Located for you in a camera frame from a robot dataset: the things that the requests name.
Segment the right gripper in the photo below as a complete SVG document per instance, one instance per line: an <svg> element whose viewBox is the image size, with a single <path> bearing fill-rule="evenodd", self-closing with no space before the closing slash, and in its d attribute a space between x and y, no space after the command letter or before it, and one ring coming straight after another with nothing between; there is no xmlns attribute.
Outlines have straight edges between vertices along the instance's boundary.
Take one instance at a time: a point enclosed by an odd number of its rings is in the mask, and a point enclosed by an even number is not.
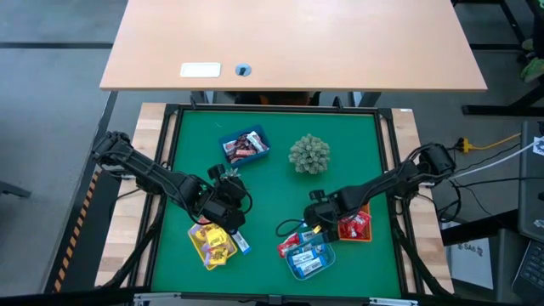
<svg viewBox="0 0 544 306"><path fill-rule="evenodd" d="M325 243L338 241L338 221L341 210L337 203L337 195L326 195L324 190L312 190L309 192L311 203L304 208L304 222L315 228L320 227Z"/></svg>

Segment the red Skittles pack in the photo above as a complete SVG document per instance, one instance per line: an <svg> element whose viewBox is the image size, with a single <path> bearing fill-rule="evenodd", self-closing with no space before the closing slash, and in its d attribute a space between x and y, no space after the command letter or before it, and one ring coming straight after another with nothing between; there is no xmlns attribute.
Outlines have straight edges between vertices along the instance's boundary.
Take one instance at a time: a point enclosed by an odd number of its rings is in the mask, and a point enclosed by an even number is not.
<svg viewBox="0 0 544 306"><path fill-rule="evenodd" d="M281 258L286 257L286 253L297 247L300 244L299 233L289 235L281 244L278 245L277 251Z"/></svg>
<svg viewBox="0 0 544 306"><path fill-rule="evenodd" d="M358 214L349 222L348 228L351 232L362 235L371 222L371 216L363 211L359 211Z"/></svg>
<svg viewBox="0 0 544 306"><path fill-rule="evenodd" d="M338 225L338 235L341 240L354 240L358 237L358 232L352 223Z"/></svg>

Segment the white red chocolate bar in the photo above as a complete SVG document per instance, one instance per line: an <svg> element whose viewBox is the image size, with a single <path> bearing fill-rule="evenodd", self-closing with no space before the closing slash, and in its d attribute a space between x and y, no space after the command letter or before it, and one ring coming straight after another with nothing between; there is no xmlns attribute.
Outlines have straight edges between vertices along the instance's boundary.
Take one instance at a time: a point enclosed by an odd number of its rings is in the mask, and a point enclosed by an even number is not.
<svg viewBox="0 0 544 306"><path fill-rule="evenodd" d="M251 131L246 135L246 139L255 147L255 151L258 153L265 152L269 147L261 140L260 136L255 132Z"/></svg>

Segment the teal plastic basket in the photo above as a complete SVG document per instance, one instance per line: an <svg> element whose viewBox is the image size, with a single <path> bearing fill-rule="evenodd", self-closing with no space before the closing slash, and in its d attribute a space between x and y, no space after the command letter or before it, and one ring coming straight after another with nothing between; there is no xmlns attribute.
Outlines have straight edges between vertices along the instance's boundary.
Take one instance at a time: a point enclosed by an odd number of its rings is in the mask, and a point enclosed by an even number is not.
<svg viewBox="0 0 544 306"><path fill-rule="evenodd" d="M298 272L297 272L297 266L298 265L291 265L290 264L290 260L289 258L292 256L292 255L295 255L295 254L299 254L301 252L306 252L309 250L309 246L310 245L316 245L316 244L321 244L321 243L324 243L327 245L327 252L321 254L320 256L316 256L316 258L324 258L326 261L327 261L327 265L324 267L324 268L321 268L321 269L318 269L316 270L314 273L311 273L310 275L307 275L305 277L302 277ZM336 253L334 252L332 246L330 243L325 243L324 240L323 240L323 235L316 235L313 239L309 240L309 241L305 241L305 242L302 242L300 245L298 245L297 247L294 247L293 249L289 250L287 253L286 253L286 257L285 257L285 260L287 262L287 265L288 265L288 268L291 270L293 276L299 280L299 281L305 281L317 274L319 274L320 272L322 272L323 270L325 269L328 269L330 266L332 266L335 261L336 261Z"/></svg>

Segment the orange plastic basket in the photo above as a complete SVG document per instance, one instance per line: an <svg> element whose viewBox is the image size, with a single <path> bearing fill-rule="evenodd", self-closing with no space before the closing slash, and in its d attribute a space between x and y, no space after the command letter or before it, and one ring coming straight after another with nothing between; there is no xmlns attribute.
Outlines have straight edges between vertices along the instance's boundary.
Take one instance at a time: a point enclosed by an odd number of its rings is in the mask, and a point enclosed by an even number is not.
<svg viewBox="0 0 544 306"><path fill-rule="evenodd" d="M368 213L371 216L371 214L370 214L370 205L369 204L363 206L360 209L360 211ZM351 220L352 219L350 217L347 217L347 218L343 219L342 224L349 223ZM366 228L364 233L362 235L358 235L358 237L356 239L354 239L354 240L341 240L341 241L370 242L371 240L372 240L372 233L371 233L371 222L370 222L369 226Z"/></svg>

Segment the green table mat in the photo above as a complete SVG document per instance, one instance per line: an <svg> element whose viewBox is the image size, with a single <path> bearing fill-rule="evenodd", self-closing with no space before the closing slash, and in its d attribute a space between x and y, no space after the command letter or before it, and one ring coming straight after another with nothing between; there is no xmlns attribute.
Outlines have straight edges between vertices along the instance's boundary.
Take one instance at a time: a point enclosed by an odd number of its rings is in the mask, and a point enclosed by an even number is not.
<svg viewBox="0 0 544 306"><path fill-rule="evenodd" d="M165 211L151 288L155 292L275 294L289 296L382 297L400 295L400 281L384 195L370 204L372 240L337 241L336 261L328 269L297 280L277 247L310 203L309 192L333 192L363 184L382 173L376 123L371 115L215 112L187 110L182 115L173 166L201 178L224 161L219 139L261 125L270 151L240 169L252 197L241 234L252 250L226 265L207 270L193 247L187 213L174 203ZM288 160L293 144L311 134L328 143L328 169L297 173Z"/></svg>

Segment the yellow plastic basket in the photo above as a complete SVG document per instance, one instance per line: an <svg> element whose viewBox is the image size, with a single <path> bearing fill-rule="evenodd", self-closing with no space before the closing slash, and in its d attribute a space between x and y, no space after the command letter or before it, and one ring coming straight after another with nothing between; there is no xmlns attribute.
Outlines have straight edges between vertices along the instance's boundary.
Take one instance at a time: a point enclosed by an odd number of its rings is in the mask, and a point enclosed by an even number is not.
<svg viewBox="0 0 544 306"><path fill-rule="evenodd" d="M217 226L216 224L207 224L207 230L209 230L210 228L220 228L219 226ZM199 241L197 240L191 233L190 233L190 230L188 231L188 236L194 246L194 248L196 249L199 257L201 258L201 261L203 262L203 265L204 267L207 269L207 270L213 270L215 269L216 267L218 266L223 266L223 265L211 265L211 266L206 266L205 265L205 257L206 257L206 253L209 249L211 249L211 247L207 244L207 241ZM231 238L230 235L228 235L228 240L226 243L224 243L223 245L220 245L218 247L226 247L229 249L229 256L228 256L228 259L227 261L233 257L238 249L237 249L237 246L236 244L234 243L233 239Z"/></svg>

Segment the dark blue plastic tray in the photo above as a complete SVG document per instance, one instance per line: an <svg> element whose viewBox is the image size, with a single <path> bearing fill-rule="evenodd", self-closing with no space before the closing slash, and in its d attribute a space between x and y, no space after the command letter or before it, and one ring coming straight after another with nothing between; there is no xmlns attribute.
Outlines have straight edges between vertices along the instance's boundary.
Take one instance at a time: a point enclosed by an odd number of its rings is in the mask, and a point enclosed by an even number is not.
<svg viewBox="0 0 544 306"><path fill-rule="evenodd" d="M250 126L250 127L246 127L246 128L243 128L242 130L240 131L237 131L237 132L234 132L234 133L231 133L231 134L228 134L226 136L223 136L222 138L219 139L219 144L221 145L223 151L224 151L224 147L223 147L223 144L224 143L227 143L231 140L237 140L242 134L246 133L250 133L251 131L255 131L261 138L261 140L269 147L270 149L270 142L269 142L269 139L264 131L264 128L261 126L261 125L253 125L253 126ZM243 149L243 148L239 148L237 147L237 150L239 149L242 149L242 150L255 150L255 147L252 146L252 144L250 143L250 146L246 149ZM265 152L261 152L261 153L258 153L254 156L250 156L250 158L248 158L247 160L243 161L243 162L237 162L236 164L231 164L230 163L230 160L235 156L235 153L234 154L231 154L231 155L227 155L224 151L224 155L225 155L225 158L227 160L227 162L232 166L232 167L242 167L243 165L249 163L249 162L254 162L258 159L261 159L261 158L264 158L265 156L267 156L269 154L269 149Z"/></svg>

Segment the white rectangular desk plate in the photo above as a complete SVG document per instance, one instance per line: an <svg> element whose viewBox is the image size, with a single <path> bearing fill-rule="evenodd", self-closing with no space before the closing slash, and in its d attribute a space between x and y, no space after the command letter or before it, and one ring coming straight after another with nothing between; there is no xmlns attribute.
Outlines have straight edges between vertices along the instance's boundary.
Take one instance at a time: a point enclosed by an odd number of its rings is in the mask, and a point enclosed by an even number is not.
<svg viewBox="0 0 544 306"><path fill-rule="evenodd" d="M221 74L222 65L218 62L183 63L179 75L185 78L217 78Z"/></svg>

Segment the light wooden desk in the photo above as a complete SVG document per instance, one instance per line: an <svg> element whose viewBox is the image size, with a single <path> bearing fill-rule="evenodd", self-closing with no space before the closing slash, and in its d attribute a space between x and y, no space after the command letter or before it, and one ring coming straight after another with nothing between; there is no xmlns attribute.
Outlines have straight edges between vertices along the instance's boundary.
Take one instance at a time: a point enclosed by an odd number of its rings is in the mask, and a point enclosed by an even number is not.
<svg viewBox="0 0 544 306"><path fill-rule="evenodd" d="M183 63L218 62L217 78ZM249 64L249 76L235 68ZM128 0L104 90L486 90L450 0Z"/></svg>

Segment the black keyboard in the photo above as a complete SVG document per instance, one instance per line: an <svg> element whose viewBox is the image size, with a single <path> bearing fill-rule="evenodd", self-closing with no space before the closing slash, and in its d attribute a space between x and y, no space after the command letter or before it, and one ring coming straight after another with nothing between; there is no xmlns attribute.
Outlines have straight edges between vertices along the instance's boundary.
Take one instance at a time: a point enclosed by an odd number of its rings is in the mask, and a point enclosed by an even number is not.
<svg viewBox="0 0 544 306"><path fill-rule="evenodd" d="M544 244L530 241L512 283L524 303L544 306Z"/></svg>

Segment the grey equipment case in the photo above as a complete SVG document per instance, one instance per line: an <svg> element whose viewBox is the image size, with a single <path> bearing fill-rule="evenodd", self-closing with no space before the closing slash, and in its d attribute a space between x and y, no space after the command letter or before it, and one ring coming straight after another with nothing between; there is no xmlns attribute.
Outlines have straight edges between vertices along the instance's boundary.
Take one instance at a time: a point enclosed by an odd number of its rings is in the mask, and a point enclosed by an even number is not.
<svg viewBox="0 0 544 306"><path fill-rule="evenodd" d="M544 121L522 123L518 231L544 243Z"/></svg>

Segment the black chair base leg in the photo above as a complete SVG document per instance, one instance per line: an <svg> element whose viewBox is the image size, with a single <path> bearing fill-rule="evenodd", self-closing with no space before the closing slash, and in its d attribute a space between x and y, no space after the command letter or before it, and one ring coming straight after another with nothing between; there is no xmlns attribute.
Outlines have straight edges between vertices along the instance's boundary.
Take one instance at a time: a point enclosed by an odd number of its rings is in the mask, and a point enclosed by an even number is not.
<svg viewBox="0 0 544 306"><path fill-rule="evenodd" d="M22 189L18 186L0 180L0 196L1 195L12 195L18 196L19 198L29 198L31 196L31 192L29 190Z"/></svg>

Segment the person's leg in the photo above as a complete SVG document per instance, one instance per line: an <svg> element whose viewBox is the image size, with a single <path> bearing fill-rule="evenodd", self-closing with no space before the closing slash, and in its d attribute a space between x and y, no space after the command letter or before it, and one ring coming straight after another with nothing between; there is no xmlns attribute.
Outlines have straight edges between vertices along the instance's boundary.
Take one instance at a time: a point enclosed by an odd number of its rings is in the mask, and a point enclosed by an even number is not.
<svg viewBox="0 0 544 306"><path fill-rule="evenodd" d="M544 21L537 20L534 23L532 39L535 56L544 59Z"/></svg>

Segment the black desk leg frame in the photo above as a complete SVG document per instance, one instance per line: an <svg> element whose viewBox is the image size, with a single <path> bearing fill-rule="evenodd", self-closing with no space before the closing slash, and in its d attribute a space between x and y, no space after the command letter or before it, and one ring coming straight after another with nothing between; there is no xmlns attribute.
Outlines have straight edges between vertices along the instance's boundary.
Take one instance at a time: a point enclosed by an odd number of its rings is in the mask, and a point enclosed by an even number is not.
<svg viewBox="0 0 544 306"><path fill-rule="evenodd" d="M515 53L520 64L529 63L529 55L515 44L471 44L473 51ZM544 106L535 104L544 101L544 76L538 85L527 94L508 105L463 105L462 114L466 116L530 116L544 117Z"/></svg>

